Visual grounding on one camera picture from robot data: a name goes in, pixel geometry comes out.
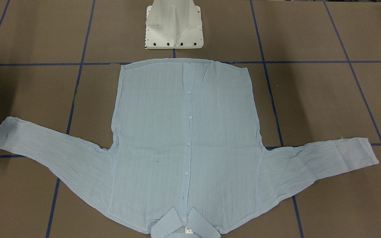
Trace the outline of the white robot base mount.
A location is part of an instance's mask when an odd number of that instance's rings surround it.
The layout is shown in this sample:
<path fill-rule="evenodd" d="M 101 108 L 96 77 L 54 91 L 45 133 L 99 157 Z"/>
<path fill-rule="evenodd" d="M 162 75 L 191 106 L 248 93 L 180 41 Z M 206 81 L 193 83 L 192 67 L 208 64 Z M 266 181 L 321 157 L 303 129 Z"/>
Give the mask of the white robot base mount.
<path fill-rule="evenodd" d="M 155 0 L 146 8 L 146 49 L 200 49 L 201 8 L 193 0 Z"/>

